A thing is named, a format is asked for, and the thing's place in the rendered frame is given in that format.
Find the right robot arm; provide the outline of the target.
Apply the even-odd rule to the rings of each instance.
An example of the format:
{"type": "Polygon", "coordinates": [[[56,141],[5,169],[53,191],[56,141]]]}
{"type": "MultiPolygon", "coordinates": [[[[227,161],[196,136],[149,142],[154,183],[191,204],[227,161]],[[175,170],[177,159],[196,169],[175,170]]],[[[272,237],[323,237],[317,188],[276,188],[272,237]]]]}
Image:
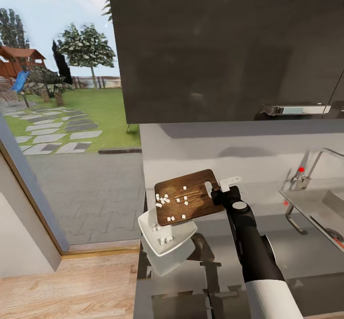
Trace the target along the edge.
{"type": "Polygon", "coordinates": [[[260,236],[251,207],[241,200],[237,175],[219,181],[212,191],[214,205],[225,207],[247,289],[252,319],[303,319],[283,274],[276,264],[269,239],[260,236]]]}

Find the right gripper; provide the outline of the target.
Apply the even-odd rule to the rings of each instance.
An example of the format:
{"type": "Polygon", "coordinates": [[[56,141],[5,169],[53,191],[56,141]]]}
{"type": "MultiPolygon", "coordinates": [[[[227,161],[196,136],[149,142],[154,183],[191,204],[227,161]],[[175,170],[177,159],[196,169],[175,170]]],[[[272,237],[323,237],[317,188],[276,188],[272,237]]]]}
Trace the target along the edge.
{"type": "Polygon", "coordinates": [[[241,198],[239,188],[237,186],[232,186],[229,189],[230,190],[226,191],[226,192],[222,192],[220,190],[212,191],[211,197],[213,200],[213,204],[214,205],[219,205],[219,204],[224,205],[225,199],[227,197],[230,197],[230,196],[235,196],[235,197],[241,198]]]}

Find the bowl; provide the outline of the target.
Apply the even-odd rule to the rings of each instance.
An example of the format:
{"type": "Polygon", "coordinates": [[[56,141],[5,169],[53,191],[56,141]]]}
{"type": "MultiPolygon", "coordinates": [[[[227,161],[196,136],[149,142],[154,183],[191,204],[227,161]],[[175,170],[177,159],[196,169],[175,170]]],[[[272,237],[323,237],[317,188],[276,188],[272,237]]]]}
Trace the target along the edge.
{"type": "Polygon", "coordinates": [[[138,222],[147,243],[159,257],[184,244],[198,230],[192,219],[164,227],[160,226],[157,222],[156,207],[140,215],[138,222]],[[153,231],[153,225],[156,232],[153,231]],[[161,227],[160,231],[158,230],[159,227],[161,227]],[[168,238],[171,238],[169,242],[167,242],[168,238]],[[162,239],[165,240],[163,244],[162,239]]]}

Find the parer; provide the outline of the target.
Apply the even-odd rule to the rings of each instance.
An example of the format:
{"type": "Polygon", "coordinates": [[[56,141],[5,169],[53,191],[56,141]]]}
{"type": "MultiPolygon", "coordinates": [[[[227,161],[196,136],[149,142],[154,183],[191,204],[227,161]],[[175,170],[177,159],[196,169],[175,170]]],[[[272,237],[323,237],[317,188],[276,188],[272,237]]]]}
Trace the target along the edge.
{"type": "Polygon", "coordinates": [[[317,224],[317,225],[319,225],[333,240],[335,240],[343,249],[344,249],[344,245],[343,244],[341,244],[340,242],[339,242],[339,239],[336,239],[336,238],[334,238],[331,234],[330,234],[330,232],[329,231],[327,231],[326,229],[324,229],[313,217],[311,217],[311,219],[317,224]]]}

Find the cutting board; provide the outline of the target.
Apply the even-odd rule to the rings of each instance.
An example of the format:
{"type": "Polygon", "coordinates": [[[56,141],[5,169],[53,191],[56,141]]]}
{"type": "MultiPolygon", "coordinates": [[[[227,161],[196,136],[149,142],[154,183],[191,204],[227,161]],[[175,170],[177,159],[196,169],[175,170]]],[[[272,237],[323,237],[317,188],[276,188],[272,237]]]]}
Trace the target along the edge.
{"type": "Polygon", "coordinates": [[[212,198],[209,197],[204,184],[207,181],[212,184],[213,191],[220,190],[215,175],[210,169],[157,183],[154,190],[155,195],[158,195],[155,201],[157,222],[160,226],[224,211],[225,207],[222,204],[214,205],[212,198]],[[184,186],[186,190],[183,189],[184,186]],[[164,200],[166,196],[168,201],[164,200]],[[180,199],[180,202],[177,202],[177,199],[180,199]],[[185,219],[182,215],[185,215],[185,219]]]}

